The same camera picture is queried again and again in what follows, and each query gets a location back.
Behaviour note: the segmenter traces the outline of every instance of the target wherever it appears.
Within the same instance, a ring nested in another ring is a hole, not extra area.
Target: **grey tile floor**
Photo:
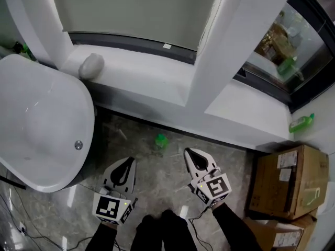
[[[100,110],[99,115],[103,116],[102,138],[106,150],[103,157],[89,167],[90,175],[78,185],[54,193],[41,193],[29,187],[27,190],[15,189],[0,182],[0,194],[14,217],[12,220],[0,198],[0,245],[5,250],[39,250],[31,239],[17,233],[14,222],[16,225],[24,222],[30,236],[40,236],[37,228],[42,235],[68,249],[75,247],[79,240],[93,236],[99,225],[99,220],[92,216],[93,191],[99,190],[105,168],[127,156],[137,160],[134,194],[139,200],[127,222],[118,228],[116,240],[123,249],[130,250],[136,227],[147,214],[159,217],[167,208],[179,214],[182,206],[188,206],[187,218],[199,215],[205,207],[187,187],[191,177],[183,159],[186,147],[197,148],[213,156],[221,170],[227,173],[232,187],[226,203],[238,216],[243,216],[253,154],[138,123],[106,110]],[[154,148],[154,138],[159,133],[169,140],[164,151]],[[0,175],[6,174],[7,169],[0,165]],[[17,180],[11,173],[8,175]],[[214,250],[229,250],[211,211],[195,221],[195,225],[201,238],[210,242]],[[204,250],[191,226],[189,230],[198,250]],[[36,239],[35,242],[43,251],[59,250],[45,239]],[[88,242],[83,241],[76,250],[85,250]]]

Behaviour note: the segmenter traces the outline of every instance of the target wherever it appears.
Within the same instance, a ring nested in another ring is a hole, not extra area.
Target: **bathtub drain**
[[[74,143],[74,147],[77,149],[77,150],[81,150],[83,148],[83,143],[81,140],[77,140],[75,143]]]

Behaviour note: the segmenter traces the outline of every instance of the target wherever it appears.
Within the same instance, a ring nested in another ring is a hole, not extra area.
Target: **window sill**
[[[293,140],[288,107],[246,84],[232,79],[205,113],[275,135],[278,142]]]
[[[60,70],[78,78],[80,65],[91,53],[105,60],[104,69],[92,82],[185,106],[193,65],[123,49],[78,45]]]

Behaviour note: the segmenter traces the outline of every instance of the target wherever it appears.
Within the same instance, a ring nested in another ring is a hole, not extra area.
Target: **black sleeve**
[[[116,233],[115,229],[100,223],[86,251],[113,250]]]
[[[231,251],[262,251],[249,227],[225,203],[214,209],[213,215],[224,232]]]

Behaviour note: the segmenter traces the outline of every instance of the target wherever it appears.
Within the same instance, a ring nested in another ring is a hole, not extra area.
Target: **white bathtub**
[[[24,183],[42,192],[67,186],[93,130],[93,103],[81,81],[19,55],[0,60],[0,162]]]

